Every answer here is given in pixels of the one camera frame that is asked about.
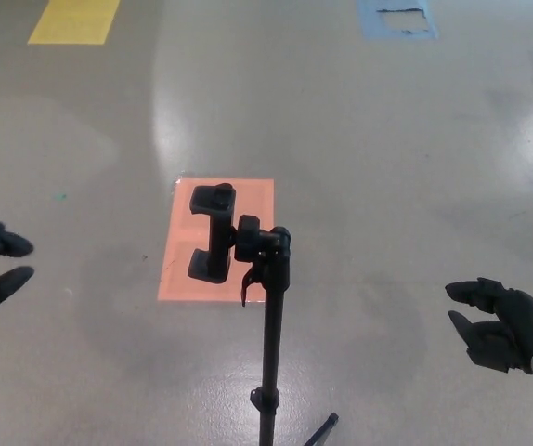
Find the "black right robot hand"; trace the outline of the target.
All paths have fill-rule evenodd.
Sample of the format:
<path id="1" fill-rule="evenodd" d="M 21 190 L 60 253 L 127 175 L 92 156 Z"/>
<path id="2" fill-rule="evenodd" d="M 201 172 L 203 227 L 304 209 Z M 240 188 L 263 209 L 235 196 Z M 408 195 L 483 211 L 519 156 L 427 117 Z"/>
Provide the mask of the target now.
<path id="1" fill-rule="evenodd" d="M 503 373 L 511 369 L 533 373 L 531 295 L 487 278 L 452 282 L 445 290 L 453 301 L 498 317 L 495 321 L 471 322 L 457 311 L 448 313 L 473 364 Z"/>

